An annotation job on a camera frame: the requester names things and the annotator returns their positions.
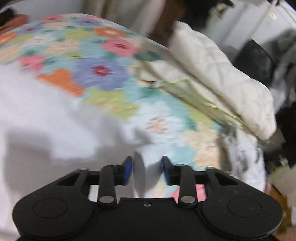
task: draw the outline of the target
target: quilted white blanket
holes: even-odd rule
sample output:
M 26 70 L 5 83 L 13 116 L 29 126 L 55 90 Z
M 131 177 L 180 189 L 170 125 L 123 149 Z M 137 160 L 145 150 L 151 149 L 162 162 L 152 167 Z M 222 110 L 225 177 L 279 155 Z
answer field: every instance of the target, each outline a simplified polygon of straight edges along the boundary
M 220 96 L 260 139 L 272 136 L 276 120 L 270 91 L 236 69 L 212 40 L 177 22 L 169 49 L 187 71 Z

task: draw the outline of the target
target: black object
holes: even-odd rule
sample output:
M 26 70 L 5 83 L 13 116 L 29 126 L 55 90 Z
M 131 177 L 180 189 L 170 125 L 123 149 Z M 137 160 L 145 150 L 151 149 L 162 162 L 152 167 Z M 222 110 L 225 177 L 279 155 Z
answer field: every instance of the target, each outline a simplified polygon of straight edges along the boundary
M 205 27 L 209 17 L 209 11 L 218 3 L 225 3 L 233 7 L 231 0 L 182 0 L 186 6 L 186 14 L 181 22 L 187 23 L 193 30 L 201 30 Z
M 0 13 L 0 27 L 6 24 L 15 15 L 12 8 L 8 8 L 4 12 Z
M 168 185 L 179 185 L 174 198 L 122 198 L 114 186 L 126 185 L 132 159 L 101 171 L 73 173 L 29 194 L 13 209 L 21 237 L 34 240 L 277 240 L 272 236 L 282 220 L 280 205 L 270 196 L 208 168 L 193 171 L 162 158 Z M 87 196 L 99 184 L 98 201 Z M 195 184 L 204 184 L 207 199 L 197 202 Z
M 296 0 L 285 0 L 294 10 L 296 10 Z
M 274 1 L 274 0 L 267 0 L 270 4 L 272 4 L 272 2 Z M 276 1 L 276 6 L 279 6 L 280 5 L 280 3 L 281 3 L 281 0 L 277 0 Z
M 286 140 L 282 146 L 284 156 L 289 166 L 293 167 L 296 164 L 296 103 L 280 109 L 276 115 L 276 122 Z
M 0 10 L 4 8 L 11 0 L 0 0 Z
M 254 40 L 244 46 L 233 66 L 266 87 L 270 86 L 276 67 L 269 54 Z

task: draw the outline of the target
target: floral bedspread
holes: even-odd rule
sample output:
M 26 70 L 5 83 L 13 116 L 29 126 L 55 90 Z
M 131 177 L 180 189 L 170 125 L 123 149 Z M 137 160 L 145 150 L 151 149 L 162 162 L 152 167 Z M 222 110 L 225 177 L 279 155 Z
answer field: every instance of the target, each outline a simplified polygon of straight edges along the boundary
M 18 59 L 40 81 L 137 125 L 154 143 L 168 146 L 174 163 L 218 167 L 221 127 L 161 89 L 147 88 L 134 74 L 137 61 L 161 59 L 165 51 L 129 29 L 85 14 L 57 15 L 0 35 L 0 62 Z M 161 179 L 155 196 L 175 191 Z

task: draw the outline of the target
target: brown wooden furniture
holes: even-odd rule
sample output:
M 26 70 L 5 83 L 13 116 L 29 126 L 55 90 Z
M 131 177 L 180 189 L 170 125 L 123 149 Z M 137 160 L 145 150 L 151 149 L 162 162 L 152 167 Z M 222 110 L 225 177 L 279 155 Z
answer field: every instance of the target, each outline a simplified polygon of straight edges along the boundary
M 25 14 L 16 14 L 13 18 L 11 18 L 5 25 L 0 27 L 0 34 L 4 34 L 14 28 L 22 26 L 28 23 L 29 15 Z
M 167 46 L 173 32 L 174 21 L 180 20 L 186 13 L 186 7 L 182 0 L 167 0 L 159 21 L 149 38 Z

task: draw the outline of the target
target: gray fabric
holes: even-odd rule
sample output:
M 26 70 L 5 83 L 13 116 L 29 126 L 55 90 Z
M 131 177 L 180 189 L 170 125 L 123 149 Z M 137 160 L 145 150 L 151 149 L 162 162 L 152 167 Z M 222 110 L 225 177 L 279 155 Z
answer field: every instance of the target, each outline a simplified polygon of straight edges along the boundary
M 270 86 L 275 112 L 296 102 L 296 30 L 288 30 L 275 40 L 278 65 Z

